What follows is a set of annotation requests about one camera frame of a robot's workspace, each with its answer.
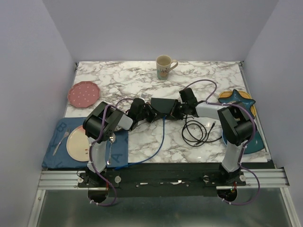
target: wall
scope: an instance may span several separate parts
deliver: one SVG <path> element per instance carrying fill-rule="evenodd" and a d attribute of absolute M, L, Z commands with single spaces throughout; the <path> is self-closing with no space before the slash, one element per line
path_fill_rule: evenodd
<path fill-rule="evenodd" d="M 303 1 L 280 0 L 250 50 L 245 75 L 270 153 L 284 166 L 303 223 Z"/>
<path fill-rule="evenodd" d="M 43 0 L 77 61 L 244 60 L 278 0 Z"/>
<path fill-rule="evenodd" d="M 0 226 L 24 227 L 74 63 L 41 0 L 0 3 Z"/>

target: polka dot plate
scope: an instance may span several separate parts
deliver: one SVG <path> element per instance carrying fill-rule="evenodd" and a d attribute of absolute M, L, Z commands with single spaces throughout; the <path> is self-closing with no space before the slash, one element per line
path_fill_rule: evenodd
<path fill-rule="evenodd" d="M 67 98 L 71 105 L 77 108 L 87 108 L 100 97 L 100 88 L 91 81 L 82 81 L 72 86 Z"/>

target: spoon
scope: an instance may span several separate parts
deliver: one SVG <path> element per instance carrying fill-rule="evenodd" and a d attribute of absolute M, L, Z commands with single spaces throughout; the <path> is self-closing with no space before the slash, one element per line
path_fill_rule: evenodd
<path fill-rule="evenodd" d="M 108 156 L 108 161 L 107 164 L 110 165 L 112 162 L 112 145 L 116 140 L 116 135 L 113 133 L 111 137 L 109 137 L 108 141 L 110 142 L 110 148 L 109 148 L 109 156 Z"/>

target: mug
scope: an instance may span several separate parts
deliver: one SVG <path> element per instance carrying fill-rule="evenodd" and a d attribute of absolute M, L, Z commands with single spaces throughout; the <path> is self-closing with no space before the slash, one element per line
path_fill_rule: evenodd
<path fill-rule="evenodd" d="M 157 63 L 157 76 L 159 79 L 167 79 L 169 72 L 178 66 L 177 60 L 172 60 L 167 55 L 161 55 L 156 60 Z"/>

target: cream plate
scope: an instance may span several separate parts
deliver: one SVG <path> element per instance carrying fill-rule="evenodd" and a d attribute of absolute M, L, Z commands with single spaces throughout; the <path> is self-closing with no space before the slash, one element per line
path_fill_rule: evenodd
<path fill-rule="evenodd" d="M 77 161 L 89 160 L 89 139 L 82 125 L 71 132 L 66 142 L 66 149 L 68 154 Z"/>

